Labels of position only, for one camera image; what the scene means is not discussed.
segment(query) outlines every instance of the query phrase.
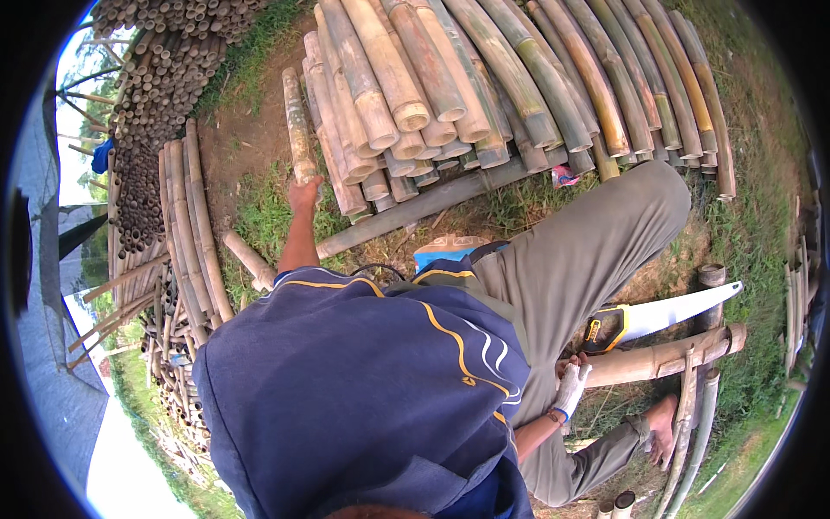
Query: blue cloth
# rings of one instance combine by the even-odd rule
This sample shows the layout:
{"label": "blue cloth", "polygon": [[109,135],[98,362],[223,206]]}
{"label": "blue cloth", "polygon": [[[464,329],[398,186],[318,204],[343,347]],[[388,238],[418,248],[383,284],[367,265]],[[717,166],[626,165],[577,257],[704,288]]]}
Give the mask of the blue cloth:
{"label": "blue cloth", "polygon": [[103,174],[107,170],[107,159],[106,155],[109,153],[111,149],[114,147],[114,143],[112,139],[107,139],[107,141],[103,144],[100,144],[95,149],[92,150],[92,170],[97,174]]}
{"label": "blue cloth", "polygon": [[442,284],[477,283],[466,259],[414,281],[384,293],[302,267],[199,350],[211,457],[249,518],[434,515],[482,482],[471,507],[496,498],[476,517],[532,517],[509,422],[530,372],[515,328]]}

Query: saw handle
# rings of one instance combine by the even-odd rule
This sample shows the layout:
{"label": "saw handle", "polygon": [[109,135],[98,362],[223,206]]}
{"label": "saw handle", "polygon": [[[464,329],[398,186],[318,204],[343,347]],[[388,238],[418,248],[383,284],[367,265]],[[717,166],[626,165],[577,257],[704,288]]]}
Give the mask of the saw handle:
{"label": "saw handle", "polygon": [[[619,323],[618,331],[616,333],[606,333],[605,338],[599,340],[600,333],[605,331],[603,328],[610,326],[610,324],[606,324],[606,321],[611,321],[613,317],[616,317],[615,321]],[[604,306],[591,317],[591,321],[588,323],[582,351],[589,354],[610,351],[625,336],[626,332],[628,332],[628,305]]]}

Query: person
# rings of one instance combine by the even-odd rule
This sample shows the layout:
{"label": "person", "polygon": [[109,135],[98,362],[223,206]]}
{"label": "person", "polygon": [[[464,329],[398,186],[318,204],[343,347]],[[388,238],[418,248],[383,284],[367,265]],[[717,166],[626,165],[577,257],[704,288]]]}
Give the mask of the person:
{"label": "person", "polygon": [[509,244],[384,289],[320,266],[321,181],[290,188],[273,292],[193,367],[212,460],[249,518],[532,517],[528,491],[564,505],[650,433],[653,462],[671,449],[674,396],[567,454],[559,428],[591,368],[558,360],[683,229],[690,196],[673,168],[638,165]]}

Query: saw blade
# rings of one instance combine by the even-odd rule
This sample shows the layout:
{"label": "saw blade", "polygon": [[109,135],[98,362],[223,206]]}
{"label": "saw blade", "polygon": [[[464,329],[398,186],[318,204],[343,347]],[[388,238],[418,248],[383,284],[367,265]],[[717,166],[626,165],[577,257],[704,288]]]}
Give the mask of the saw blade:
{"label": "saw blade", "polygon": [[738,281],[685,296],[630,306],[628,308],[628,332],[621,342],[634,340],[685,321],[735,296],[743,288],[744,283]]}

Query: work glove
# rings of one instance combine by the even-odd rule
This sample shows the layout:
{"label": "work glove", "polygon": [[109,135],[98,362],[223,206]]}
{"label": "work glove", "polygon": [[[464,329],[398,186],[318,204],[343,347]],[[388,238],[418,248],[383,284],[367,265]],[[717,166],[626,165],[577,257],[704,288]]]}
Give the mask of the work glove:
{"label": "work glove", "polygon": [[585,382],[588,381],[588,373],[591,372],[593,366],[584,362],[581,366],[568,363],[565,366],[565,374],[559,381],[559,391],[556,393],[556,400],[550,406],[551,409],[561,411],[565,415],[565,422],[570,420],[570,417],[576,410],[576,405],[579,399],[582,398],[582,393],[585,391]]}

